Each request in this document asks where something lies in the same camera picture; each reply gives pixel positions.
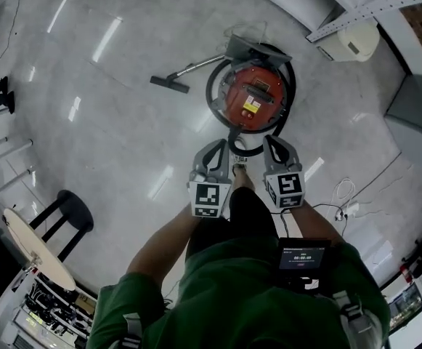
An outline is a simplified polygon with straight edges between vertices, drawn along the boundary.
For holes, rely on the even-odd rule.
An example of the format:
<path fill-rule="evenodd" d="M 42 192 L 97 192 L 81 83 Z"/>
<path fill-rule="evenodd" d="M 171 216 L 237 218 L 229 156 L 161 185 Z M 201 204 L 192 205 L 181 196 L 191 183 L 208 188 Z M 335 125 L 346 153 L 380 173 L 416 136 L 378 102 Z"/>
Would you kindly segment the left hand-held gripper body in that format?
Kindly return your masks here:
<path fill-rule="evenodd" d="M 232 181 L 225 177 L 207 177 L 202 173 L 191 172 L 187 187 L 194 217 L 219 218 Z"/>

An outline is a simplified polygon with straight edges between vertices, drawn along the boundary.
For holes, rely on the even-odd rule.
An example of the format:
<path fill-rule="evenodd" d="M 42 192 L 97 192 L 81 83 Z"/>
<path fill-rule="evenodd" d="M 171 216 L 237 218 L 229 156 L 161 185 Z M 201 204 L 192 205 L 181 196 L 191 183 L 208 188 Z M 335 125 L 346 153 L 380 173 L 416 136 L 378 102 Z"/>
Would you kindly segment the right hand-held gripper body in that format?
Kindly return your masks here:
<path fill-rule="evenodd" d="M 295 163 L 268 164 L 264 184 L 273 204 L 278 209 L 300 207 L 304 202 L 305 179 L 302 165 Z"/>

